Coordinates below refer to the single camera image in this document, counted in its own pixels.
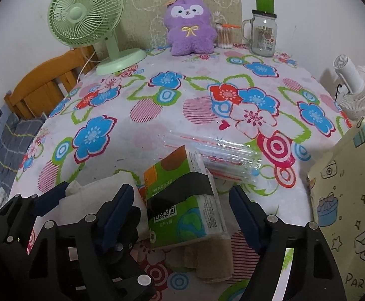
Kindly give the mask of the floral tablecloth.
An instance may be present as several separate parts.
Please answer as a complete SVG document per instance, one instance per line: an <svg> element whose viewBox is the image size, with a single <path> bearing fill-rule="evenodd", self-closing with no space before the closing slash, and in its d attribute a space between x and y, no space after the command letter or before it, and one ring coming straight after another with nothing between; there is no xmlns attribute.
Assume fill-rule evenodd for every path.
<svg viewBox="0 0 365 301"><path fill-rule="evenodd" d="M285 222L312 217L307 172L351 127L347 114L290 56L243 47L172 56L153 48L140 63L95 72L49 113L25 154L11 193L86 186L115 175L145 191L144 172L171 153L177 134L237 143L259 158L243 190Z"/></svg>

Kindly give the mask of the green desk fan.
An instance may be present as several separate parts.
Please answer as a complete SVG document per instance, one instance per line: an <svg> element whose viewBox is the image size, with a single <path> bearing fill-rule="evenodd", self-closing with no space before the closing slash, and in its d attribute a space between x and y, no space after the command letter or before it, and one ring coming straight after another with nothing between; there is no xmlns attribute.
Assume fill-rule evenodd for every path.
<svg viewBox="0 0 365 301"><path fill-rule="evenodd" d="M62 44L82 48L103 42L108 58L96 67L99 76L128 69L146 58L140 48L119 50L115 29L120 23L125 0L51 0L48 25Z"/></svg>

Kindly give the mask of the white cloth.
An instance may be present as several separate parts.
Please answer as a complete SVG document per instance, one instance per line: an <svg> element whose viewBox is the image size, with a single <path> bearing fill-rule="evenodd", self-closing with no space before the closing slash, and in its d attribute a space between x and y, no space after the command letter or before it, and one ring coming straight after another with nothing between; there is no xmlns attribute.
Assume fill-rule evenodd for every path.
<svg viewBox="0 0 365 301"><path fill-rule="evenodd" d="M133 206L139 207L141 210L141 219L138 224L138 240L148 239L149 228L144 199L138 191L132 174L127 171L120 171L115 175L94 181L85 186L81 186L76 180L72 181L66 188L66 196L59 201L59 204L44 216L37 217L29 239L27 253L31 251L37 235L46 221L53 220L58 225L77 223L84 216L98 212L102 204L112 200L124 184L130 185L134 189Z"/></svg>

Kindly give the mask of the cotton swab container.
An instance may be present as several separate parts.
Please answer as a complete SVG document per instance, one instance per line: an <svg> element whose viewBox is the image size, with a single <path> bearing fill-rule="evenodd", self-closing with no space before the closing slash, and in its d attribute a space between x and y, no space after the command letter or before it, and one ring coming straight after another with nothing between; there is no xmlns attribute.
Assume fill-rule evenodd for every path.
<svg viewBox="0 0 365 301"><path fill-rule="evenodd" d="M217 47L223 49L233 48L233 30L239 28L239 25L216 23Z"/></svg>

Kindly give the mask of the clear plastic straw pack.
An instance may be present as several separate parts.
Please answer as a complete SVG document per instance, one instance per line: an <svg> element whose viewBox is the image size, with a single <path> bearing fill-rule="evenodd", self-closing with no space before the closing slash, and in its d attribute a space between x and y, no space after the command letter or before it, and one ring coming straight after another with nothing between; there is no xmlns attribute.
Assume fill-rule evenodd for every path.
<svg viewBox="0 0 365 301"><path fill-rule="evenodd" d="M163 146L180 146L197 152L205 167L217 178L238 183L255 183L262 165L262 155L243 144L223 139L169 131L163 136Z"/></svg>

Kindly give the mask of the wooden chair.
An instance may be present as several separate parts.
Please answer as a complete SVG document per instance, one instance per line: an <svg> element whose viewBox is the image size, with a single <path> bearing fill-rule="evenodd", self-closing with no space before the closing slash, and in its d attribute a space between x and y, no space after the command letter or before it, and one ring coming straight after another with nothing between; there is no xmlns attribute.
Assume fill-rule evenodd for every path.
<svg viewBox="0 0 365 301"><path fill-rule="evenodd" d="M49 115L65 97L60 86L69 93L77 85L77 70L86 74L94 67L87 60L94 52L93 46L76 48L38 65L4 96L6 105L23 120Z"/></svg>

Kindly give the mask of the purple plush toy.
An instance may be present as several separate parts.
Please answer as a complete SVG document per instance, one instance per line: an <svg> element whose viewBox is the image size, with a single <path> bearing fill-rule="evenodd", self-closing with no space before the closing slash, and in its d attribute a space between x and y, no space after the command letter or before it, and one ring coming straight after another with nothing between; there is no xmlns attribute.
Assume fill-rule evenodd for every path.
<svg viewBox="0 0 365 301"><path fill-rule="evenodd" d="M211 20L211 13L203 0L168 2L163 22L172 56L212 54L217 32Z"/></svg>

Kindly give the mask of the green tissue pack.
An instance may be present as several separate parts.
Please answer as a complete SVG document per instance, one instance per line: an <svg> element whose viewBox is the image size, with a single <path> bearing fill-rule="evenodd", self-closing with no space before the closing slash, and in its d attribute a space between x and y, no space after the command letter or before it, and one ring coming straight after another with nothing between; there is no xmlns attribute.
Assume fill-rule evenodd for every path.
<svg viewBox="0 0 365 301"><path fill-rule="evenodd" d="M186 145L176 148L144 172L144 185L152 248L227 234L214 179L197 150Z"/></svg>

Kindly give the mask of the beige folded towel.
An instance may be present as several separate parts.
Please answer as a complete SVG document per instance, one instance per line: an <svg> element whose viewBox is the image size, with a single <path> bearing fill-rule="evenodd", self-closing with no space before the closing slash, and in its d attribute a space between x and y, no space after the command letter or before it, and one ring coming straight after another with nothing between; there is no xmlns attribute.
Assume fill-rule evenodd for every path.
<svg viewBox="0 0 365 301"><path fill-rule="evenodd" d="M233 276L231 238L222 235L191 245L173 248L165 263L175 272L193 270L205 283L220 283Z"/></svg>

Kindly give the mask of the plaid blue bedding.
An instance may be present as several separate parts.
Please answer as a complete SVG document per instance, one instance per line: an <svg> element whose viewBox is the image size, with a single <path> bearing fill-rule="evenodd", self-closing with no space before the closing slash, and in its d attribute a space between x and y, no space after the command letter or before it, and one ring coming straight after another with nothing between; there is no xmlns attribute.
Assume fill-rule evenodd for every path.
<svg viewBox="0 0 365 301"><path fill-rule="evenodd" d="M21 120L11 113L0 136L0 209L7 202L18 169L46 117Z"/></svg>

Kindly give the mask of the white standing fan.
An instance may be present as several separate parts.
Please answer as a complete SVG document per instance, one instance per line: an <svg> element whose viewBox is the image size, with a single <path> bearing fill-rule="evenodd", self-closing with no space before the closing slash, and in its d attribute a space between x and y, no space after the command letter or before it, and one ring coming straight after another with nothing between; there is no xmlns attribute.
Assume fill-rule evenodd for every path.
<svg viewBox="0 0 365 301"><path fill-rule="evenodd" d="M336 102L350 120L365 116L365 66L355 66L346 54L340 54L333 62L338 76Z"/></svg>

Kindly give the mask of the yellow cartoon storage box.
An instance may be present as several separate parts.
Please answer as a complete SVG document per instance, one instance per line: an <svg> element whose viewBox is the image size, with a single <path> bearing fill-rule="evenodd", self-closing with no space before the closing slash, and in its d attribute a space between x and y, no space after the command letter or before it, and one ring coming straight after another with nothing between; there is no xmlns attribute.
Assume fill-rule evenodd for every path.
<svg viewBox="0 0 365 301"><path fill-rule="evenodd" d="M308 173L314 221L332 251L348 300L365 296L365 118Z"/></svg>

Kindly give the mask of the glass mason jar mug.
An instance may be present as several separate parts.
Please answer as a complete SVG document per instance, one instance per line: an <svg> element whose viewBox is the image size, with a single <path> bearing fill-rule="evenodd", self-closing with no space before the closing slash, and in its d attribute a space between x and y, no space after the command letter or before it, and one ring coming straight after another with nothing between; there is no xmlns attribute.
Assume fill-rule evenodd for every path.
<svg viewBox="0 0 365 301"><path fill-rule="evenodd" d="M274 13L274 0L256 0L252 18L243 20L242 40L252 53L273 57L276 49L277 15Z"/></svg>

